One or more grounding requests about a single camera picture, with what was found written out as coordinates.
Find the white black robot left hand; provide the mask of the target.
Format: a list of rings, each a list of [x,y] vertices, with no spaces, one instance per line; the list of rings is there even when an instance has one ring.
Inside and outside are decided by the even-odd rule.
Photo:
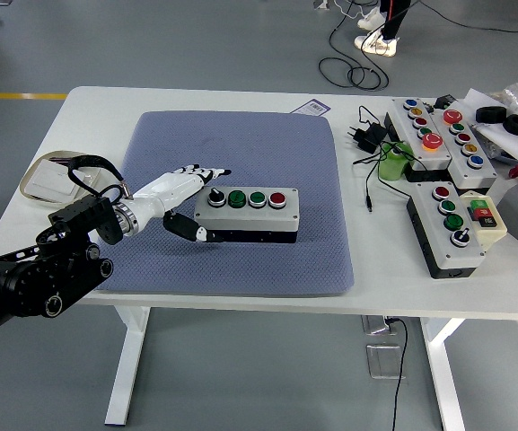
[[[216,233],[208,231],[195,220],[176,213],[174,209],[192,198],[211,180],[229,175],[228,169],[200,168],[188,165],[164,175],[143,186],[132,199],[119,202],[121,228],[125,235],[142,232],[153,218],[161,218],[163,227],[191,242],[222,242]]]

